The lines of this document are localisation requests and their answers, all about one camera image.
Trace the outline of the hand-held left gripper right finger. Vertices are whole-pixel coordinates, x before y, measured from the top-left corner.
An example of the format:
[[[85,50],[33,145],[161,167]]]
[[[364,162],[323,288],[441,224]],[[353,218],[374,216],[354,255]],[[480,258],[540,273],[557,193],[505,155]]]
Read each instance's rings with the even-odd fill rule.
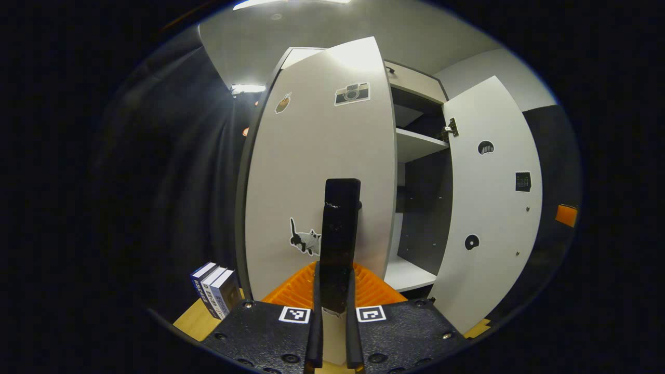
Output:
[[[468,347],[434,305],[409,300],[354,263],[347,298],[347,367],[356,372],[425,372]]]

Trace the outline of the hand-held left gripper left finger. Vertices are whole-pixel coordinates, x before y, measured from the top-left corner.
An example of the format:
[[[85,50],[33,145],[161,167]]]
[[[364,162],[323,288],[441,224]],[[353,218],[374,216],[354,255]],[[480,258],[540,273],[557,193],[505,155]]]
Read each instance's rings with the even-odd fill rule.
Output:
[[[314,373],[323,362],[318,262],[264,301],[242,300],[202,341],[225,373]]]

